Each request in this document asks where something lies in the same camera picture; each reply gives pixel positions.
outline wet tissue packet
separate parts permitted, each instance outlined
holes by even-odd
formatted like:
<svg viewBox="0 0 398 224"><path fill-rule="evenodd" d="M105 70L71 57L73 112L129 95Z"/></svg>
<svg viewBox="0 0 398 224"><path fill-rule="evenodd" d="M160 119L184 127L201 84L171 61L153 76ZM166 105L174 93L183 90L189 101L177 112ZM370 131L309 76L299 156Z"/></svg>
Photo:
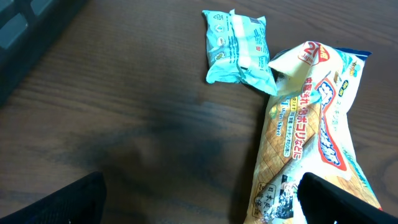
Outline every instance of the wet tissue packet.
<svg viewBox="0 0 398 224"><path fill-rule="evenodd" d="M270 95L277 94L268 67L266 18L253 19L218 11L203 11L206 16L206 50L210 69L208 83L246 83Z"/></svg>

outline plastic bag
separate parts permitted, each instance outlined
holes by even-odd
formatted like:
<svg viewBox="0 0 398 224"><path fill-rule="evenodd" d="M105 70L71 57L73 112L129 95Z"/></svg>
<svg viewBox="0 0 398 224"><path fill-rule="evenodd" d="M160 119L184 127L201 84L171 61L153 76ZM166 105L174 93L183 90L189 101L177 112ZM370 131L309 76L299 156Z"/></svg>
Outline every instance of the plastic bag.
<svg viewBox="0 0 398 224"><path fill-rule="evenodd" d="M267 105L245 223L306 223L297 200L306 172L380 208L356 162L346 115L368 55L306 42L269 63L283 75Z"/></svg>
<svg viewBox="0 0 398 224"><path fill-rule="evenodd" d="M203 11L206 16L208 83L246 83L270 95L276 84L268 67L266 18L253 19L229 13Z"/></svg>

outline recycling symbol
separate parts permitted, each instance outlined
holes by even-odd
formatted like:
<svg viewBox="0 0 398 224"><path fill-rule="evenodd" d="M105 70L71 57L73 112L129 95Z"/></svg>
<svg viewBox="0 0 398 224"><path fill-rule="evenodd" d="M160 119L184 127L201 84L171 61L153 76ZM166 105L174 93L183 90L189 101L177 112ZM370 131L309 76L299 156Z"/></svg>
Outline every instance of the recycling symbol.
<svg viewBox="0 0 398 224"><path fill-rule="evenodd" d="M218 19L218 20L222 20L222 16L220 14L215 15L213 18Z"/></svg>

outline dark wood surface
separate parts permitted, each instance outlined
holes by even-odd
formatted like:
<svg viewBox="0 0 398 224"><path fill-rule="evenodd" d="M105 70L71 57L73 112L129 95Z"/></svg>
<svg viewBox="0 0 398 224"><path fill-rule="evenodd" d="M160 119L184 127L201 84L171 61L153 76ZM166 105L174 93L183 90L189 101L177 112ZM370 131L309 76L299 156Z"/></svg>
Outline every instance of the dark wood surface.
<svg viewBox="0 0 398 224"><path fill-rule="evenodd" d="M103 223L242 223L264 105L205 83L204 9L266 16L271 55L370 50L348 114L359 164L398 216L398 2L91 0L0 109L0 217L102 170Z"/></svg>

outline tabletop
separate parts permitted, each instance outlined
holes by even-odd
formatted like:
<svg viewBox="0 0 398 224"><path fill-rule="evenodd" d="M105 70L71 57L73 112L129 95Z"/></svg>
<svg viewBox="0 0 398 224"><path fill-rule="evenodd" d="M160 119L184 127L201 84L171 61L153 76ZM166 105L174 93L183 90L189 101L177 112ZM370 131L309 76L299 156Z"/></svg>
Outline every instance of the tabletop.
<svg viewBox="0 0 398 224"><path fill-rule="evenodd" d="M89 0L0 108L0 217L100 170L103 223L243 222L269 96L205 82L205 9L265 16L271 57L373 52L348 122L398 216L397 1Z"/></svg>

